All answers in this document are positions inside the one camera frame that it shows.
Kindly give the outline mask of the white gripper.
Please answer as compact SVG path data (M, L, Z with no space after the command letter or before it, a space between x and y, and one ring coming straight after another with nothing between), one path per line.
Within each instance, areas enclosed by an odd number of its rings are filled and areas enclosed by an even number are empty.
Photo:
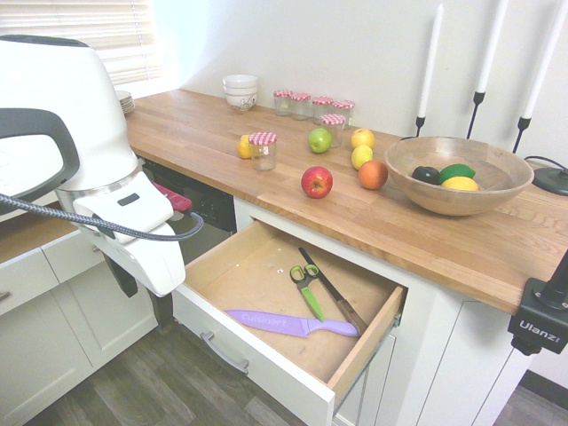
M174 234L167 224L173 215L172 205L143 172L113 191L78 193L72 207L79 215L97 216L136 231ZM185 279L185 264L179 244L176 241L149 241L120 233L110 237L92 225L82 227L81 232L109 257L107 265L128 298L137 294L136 280L153 292L149 292L149 297L158 328L161 331L171 328L174 316L170 292Z

